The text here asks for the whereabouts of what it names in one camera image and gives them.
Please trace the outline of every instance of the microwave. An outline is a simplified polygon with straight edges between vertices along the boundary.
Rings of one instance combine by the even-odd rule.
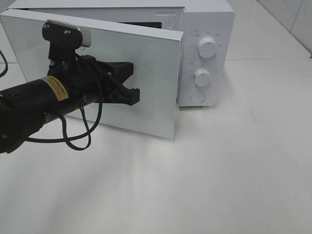
[[[9,9],[183,32],[177,103],[216,104],[235,17],[225,0],[17,0]]]

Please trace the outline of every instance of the warning sticker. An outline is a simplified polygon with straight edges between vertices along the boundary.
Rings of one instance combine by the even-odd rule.
[[[48,76],[42,78],[42,80],[50,86],[55,96],[57,97],[58,101],[63,101],[69,98],[68,92],[65,89],[64,85],[56,77]]]

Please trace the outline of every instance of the round button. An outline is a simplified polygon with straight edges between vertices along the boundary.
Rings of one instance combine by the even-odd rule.
[[[210,58],[216,54],[216,42],[212,37],[206,37],[198,43],[199,55],[203,58]]]
[[[192,102],[195,102],[195,103],[202,103],[205,100],[205,98],[206,98],[206,95],[203,92],[196,92],[196,93],[193,93],[191,96]]]
[[[196,86],[205,87],[210,84],[211,76],[206,69],[199,69],[194,73],[194,83]]]

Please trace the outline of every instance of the microwave door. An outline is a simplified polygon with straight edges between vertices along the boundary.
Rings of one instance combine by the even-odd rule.
[[[77,49],[77,54],[91,55],[98,61],[134,64],[134,74],[124,86],[139,88],[140,101],[133,106],[104,104],[102,123],[174,137],[182,32],[9,9],[1,14],[1,21],[26,81],[47,75],[50,44],[42,37],[42,27],[47,20],[76,25],[91,32],[91,46]],[[86,106],[85,111],[87,119],[95,120],[98,104]],[[80,112],[70,115],[80,117]]]

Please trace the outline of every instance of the timer knob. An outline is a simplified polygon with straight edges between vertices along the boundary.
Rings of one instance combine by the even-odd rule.
[[[216,54],[216,42],[212,37],[205,37],[198,43],[199,55],[203,58],[210,58]]]
[[[199,69],[194,73],[194,83],[199,87],[205,87],[210,84],[211,75],[206,69]]]

